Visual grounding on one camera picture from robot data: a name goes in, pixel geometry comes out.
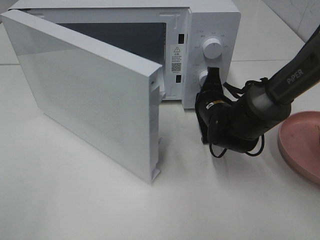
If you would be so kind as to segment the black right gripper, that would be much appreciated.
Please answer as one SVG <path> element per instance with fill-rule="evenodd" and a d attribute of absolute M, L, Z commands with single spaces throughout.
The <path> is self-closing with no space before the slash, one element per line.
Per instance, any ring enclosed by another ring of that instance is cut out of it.
<path fill-rule="evenodd" d="M 224 95 L 220 68 L 208 67 L 195 101 L 203 144 L 236 144 L 239 141 L 229 127 L 229 111 L 234 103 Z"/>

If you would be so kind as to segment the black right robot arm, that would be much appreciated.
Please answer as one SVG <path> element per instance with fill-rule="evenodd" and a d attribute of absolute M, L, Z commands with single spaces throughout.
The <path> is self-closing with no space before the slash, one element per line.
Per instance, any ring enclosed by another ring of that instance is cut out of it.
<path fill-rule="evenodd" d="M 220 69 L 208 67 L 196 94 L 195 113 L 203 144 L 249 156 L 264 134 L 287 119 L 295 98 L 320 81 L 320 30 L 271 78 L 248 80 L 243 88 L 222 83 Z"/>

